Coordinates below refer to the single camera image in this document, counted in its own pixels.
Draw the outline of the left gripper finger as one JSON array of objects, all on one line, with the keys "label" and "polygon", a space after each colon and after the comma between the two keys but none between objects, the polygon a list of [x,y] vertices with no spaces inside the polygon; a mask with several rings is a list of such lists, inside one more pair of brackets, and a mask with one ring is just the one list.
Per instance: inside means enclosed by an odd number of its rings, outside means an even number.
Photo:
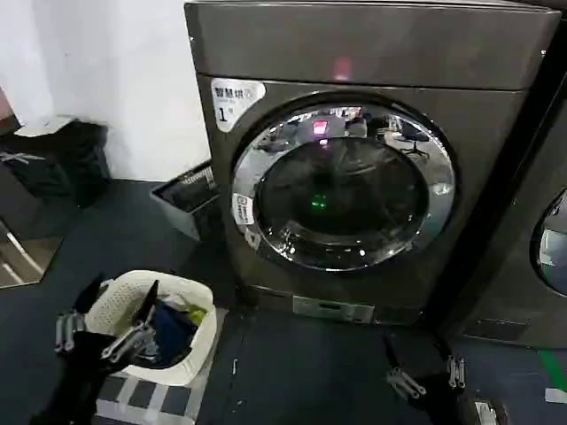
[{"label": "left gripper finger", "polygon": [[86,329],[85,316],[97,300],[102,276],[96,276],[77,296],[70,311],[59,314],[55,325],[55,352],[70,352],[74,334]]},{"label": "left gripper finger", "polygon": [[136,312],[131,326],[102,351],[101,359],[122,359],[138,352],[153,338],[154,328],[151,321],[155,313],[158,290],[159,281],[155,280]]}]

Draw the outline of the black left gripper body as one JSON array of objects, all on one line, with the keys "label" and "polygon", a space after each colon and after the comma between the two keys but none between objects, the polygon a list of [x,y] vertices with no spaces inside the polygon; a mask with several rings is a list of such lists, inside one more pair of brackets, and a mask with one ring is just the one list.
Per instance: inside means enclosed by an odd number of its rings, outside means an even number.
[{"label": "black left gripper body", "polygon": [[75,390],[100,389],[106,378],[131,363],[132,352],[125,352],[116,361],[103,358],[104,349],[114,343],[114,336],[79,331],[74,334],[74,348],[64,356],[64,380]]}]

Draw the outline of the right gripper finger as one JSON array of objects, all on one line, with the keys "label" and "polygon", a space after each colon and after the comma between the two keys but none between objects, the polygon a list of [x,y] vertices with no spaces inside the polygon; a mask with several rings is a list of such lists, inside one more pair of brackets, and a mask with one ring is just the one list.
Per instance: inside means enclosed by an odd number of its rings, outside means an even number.
[{"label": "right gripper finger", "polygon": [[385,355],[391,367],[386,373],[386,381],[401,397],[424,397],[426,389],[400,367],[390,338],[384,336],[383,342]]},{"label": "right gripper finger", "polygon": [[449,386],[453,390],[464,390],[466,370],[464,358],[455,357],[449,345],[442,338],[436,338],[434,344],[439,355],[446,362]]}]

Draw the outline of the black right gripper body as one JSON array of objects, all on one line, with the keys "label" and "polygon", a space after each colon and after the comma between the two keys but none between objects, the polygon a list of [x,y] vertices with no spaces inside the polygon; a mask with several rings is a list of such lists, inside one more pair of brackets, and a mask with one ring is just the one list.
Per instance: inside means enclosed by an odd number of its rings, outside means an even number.
[{"label": "black right gripper body", "polygon": [[418,399],[418,409],[432,424],[479,424],[474,401],[458,385],[449,384],[449,374],[430,374],[418,379],[426,393]]}]

